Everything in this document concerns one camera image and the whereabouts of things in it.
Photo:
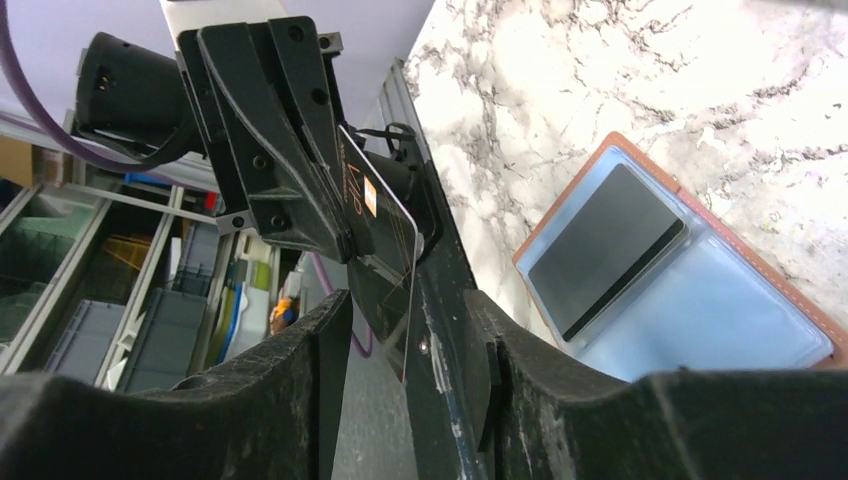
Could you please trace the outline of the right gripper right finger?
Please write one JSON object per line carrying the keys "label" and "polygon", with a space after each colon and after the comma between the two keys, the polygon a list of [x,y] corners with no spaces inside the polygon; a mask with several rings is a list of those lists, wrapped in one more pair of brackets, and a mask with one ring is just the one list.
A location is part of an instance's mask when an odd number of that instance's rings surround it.
{"label": "right gripper right finger", "polygon": [[697,371],[628,383],[464,295],[496,379],[484,423],[497,479],[843,479],[843,369]]}

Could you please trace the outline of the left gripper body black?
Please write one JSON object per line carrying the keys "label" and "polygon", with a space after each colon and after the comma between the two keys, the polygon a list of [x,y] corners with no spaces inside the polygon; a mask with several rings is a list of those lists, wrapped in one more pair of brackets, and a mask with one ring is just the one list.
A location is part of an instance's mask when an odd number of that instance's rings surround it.
{"label": "left gripper body black", "polygon": [[211,163],[223,200],[224,211],[218,223],[221,229],[255,229],[232,159],[228,135],[218,114],[215,94],[200,57],[197,32],[201,28],[178,35],[178,66],[204,152]]}

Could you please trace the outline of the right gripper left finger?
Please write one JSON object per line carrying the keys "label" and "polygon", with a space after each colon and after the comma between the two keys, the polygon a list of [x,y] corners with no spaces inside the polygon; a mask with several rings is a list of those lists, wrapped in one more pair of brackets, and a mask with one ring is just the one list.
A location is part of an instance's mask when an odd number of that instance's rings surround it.
{"label": "right gripper left finger", "polygon": [[5,479],[328,479],[353,319],[338,290],[293,326],[170,390],[46,373],[1,380]]}

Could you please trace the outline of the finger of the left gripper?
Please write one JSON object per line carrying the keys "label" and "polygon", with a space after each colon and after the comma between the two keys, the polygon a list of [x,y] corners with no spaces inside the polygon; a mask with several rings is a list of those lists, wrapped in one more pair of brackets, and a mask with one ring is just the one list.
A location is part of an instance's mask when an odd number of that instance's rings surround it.
{"label": "finger of the left gripper", "polygon": [[268,29],[279,106],[269,133],[280,170],[275,193],[291,219],[347,219],[337,140],[346,122],[333,69],[340,41],[307,16],[271,20]]}
{"label": "finger of the left gripper", "polygon": [[337,123],[312,23],[232,23],[197,44],[254,228],[268,244],[345,263]]}

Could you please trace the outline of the black VIP card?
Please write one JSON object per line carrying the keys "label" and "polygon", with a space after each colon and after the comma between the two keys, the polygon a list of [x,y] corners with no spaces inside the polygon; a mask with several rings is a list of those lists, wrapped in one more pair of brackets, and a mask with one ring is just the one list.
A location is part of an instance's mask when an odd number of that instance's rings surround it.
{"label": "black VIP card", "polygon": [[389,365],[403,381],[420,240],[404,204],[414,173],[394,158],[365,152],[355,133],[342,125],[337,140],[341,199],[354,242],[349,285]]}

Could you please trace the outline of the brown leather card holder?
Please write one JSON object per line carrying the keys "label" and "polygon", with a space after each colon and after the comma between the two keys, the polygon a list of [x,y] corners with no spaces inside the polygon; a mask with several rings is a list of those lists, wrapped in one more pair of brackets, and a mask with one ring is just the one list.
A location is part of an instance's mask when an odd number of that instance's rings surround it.
{"label": "brown leather card holder", "polygon": [[[517,263],[572,195],[584,199],[618,164],[646,181],[688,230],[577,336],[565,341]],[[609,134],[514,254],[558,345],[607,375],[635,381],[695,370],[843,368],[847,333],[694,195],[623,135]]]}

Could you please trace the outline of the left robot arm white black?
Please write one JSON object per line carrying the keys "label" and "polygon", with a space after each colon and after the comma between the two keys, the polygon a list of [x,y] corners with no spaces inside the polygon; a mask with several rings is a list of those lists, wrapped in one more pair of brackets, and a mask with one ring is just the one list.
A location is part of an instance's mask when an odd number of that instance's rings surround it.
{"label": "left robot arm white black", "polygon": [[307,16],[195,27],[168,58],[98,33],[78,73],[73,130],[152,169],[211,164],[223,231],[339,263],[355,254],[342,199],[337,33]]}

